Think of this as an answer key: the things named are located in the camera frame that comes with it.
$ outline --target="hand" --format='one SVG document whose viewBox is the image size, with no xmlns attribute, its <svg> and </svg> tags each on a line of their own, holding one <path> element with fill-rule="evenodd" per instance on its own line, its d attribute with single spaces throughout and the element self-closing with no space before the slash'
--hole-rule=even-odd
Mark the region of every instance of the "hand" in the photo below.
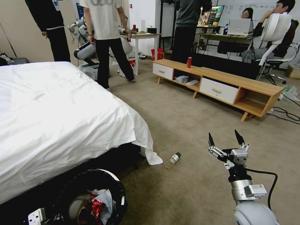
<svg viewBox="0 0 300 225">
<path fill-rule="evenodd" d="M 273 13 L 274 10 L 269 10 L 269 11 L 266 11 L 266 13 L 263 15 L 263 18 L 267 19 L 269 18 L 269 16 Z"/>
<path fill-rule="evenodd" d="M 46 39 L 48 38 L 47 32 L 46 32 L 46 31 L 42 31 L 42 35 L 43 35 L 44 37 L 46 37 Z"/>
<path fill-rule="evenodd" d="M 88 40 L 89 42 L 92 44 L 92 45 L 95 45 L 96 44 L 96 41 L 95 41 L 95 35 L 92 34 L 88 37 Z"/>
<path fill-rule="evenodd" d="M 130 37 L 132 36 L 132 34 L 131 34 L 130 30 L 128 29 L 128 27 L 125 27 L 125 33 L 126 33 L 126 34 L 129 34 Z"/>
</svg>

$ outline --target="man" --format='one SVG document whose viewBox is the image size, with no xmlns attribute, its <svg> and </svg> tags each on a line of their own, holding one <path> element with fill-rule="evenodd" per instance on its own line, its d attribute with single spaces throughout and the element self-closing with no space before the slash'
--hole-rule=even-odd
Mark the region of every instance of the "man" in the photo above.
<svg viewBox="0 0 300 225">
<path fill-rule="evenodd" d="M 176 0 L 175 6 L 179 12 L 171 60 L 186 63 L 195 41 L 201 7 L 203 6 L 205 11 L 209 11 L 212 2 L 211 0 Z"/>
<path fill-rule="evenodd" d="M 121 22 L 125 32 L 130 34 L 126 27 L 125 14 L 122 8 L 121 0 L 80 0 L 80 5 L 84 7 L 85 21 L 89 41 L 96 45 L 96 52 L 99 58 L 98 84 L 109 90 L 109 47 L 119 64 L 120 69 L 124 72 L 127 80 L 135 82 L 133 70 L 130 62 L 127 60 L 117 23 L 117 13 L 120 15 Z"/>
<path fill-rule="evenodd" d="M 25 0 L 42 35 L 50 40 L 54 61 L 70 62 L 70 52 L 57 0 Z"/>
<path fill-rule="evenodd" d="M 272 11 L 267 11 L 262 19 L 257 24 L 253 36 L 258 37 L 261 36 L 263 33 L 263 22 L 272 14 L 272 13 L 289 13 L 295 6 L 295 0 L 279 0 L 277 2 L 276 7 Z M 298 21 L 292 20 L 290 29 L 285 34 L 283 41 L 280 45 L 277 46 L 277 48 L 267 57 L 267 59 L 281 59 L 283 58 L 291 43 L 293 42 L 295 31 L 299 25 Z M 254 63 L 256 60 L 259 60 L 263 57 L 263 55 L 266 53 L 268 48 L 272 45 L 272 42 L 268 42 L 267 46 L 264 48 L 258 48 L 258 49 L 250 49 L 243 52 L 242 60 L 243 62 L 247 63 Z"/>
</svg>

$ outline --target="white bed sheet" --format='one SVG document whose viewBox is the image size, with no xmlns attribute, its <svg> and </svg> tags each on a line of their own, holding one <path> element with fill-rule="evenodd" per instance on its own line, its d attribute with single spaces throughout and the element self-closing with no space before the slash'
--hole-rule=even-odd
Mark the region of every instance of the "white bed sheet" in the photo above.
<svg viewBox="0 0 300 225">
<path fill-rule="evenodd" d="M 143 118 L 74 65 L 0 67 L 0 204 L 129 142 L 163 162 Z"/>
</svg>

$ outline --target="tv stand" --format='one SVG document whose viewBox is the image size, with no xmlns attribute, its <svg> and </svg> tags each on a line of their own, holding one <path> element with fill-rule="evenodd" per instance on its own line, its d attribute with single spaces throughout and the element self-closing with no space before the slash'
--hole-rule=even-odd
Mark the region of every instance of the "tv stand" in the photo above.
<svg viewBox="0 0 300 225">
<path fill-rule="evenodd" d="M 158 84 L 163 78 L 193 90 L 193 98 L 201 93 L 245 111 L 241 118 L 242 122 L 252 118 L 253 115 L 264 116 L 273 108 L 283 91 L 279 86 L 205 67 L 187 68 L 186 64 L 167 59 L 154 61 L 152 72 L 158 76 Z M 200 83 L 193 86 L 179 83 L 175 77 L 181 75 L 188 76 L 190 80 L 198 79 Z"/>
</svg>

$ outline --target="white sneaker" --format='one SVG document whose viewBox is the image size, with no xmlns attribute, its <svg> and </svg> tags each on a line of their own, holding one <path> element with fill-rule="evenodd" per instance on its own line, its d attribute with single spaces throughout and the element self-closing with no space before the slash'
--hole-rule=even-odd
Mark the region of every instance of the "white sneaker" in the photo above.
<svg viewBox="0 0 300 225">
<path fill-rule="evenodd" d="M 198 83 L 200 83 L 199 80 L 192 80 L 190 82 L 187 82 L 187 85 L 193 86 L 193 85 L 198 84 Z"/>
</svg>

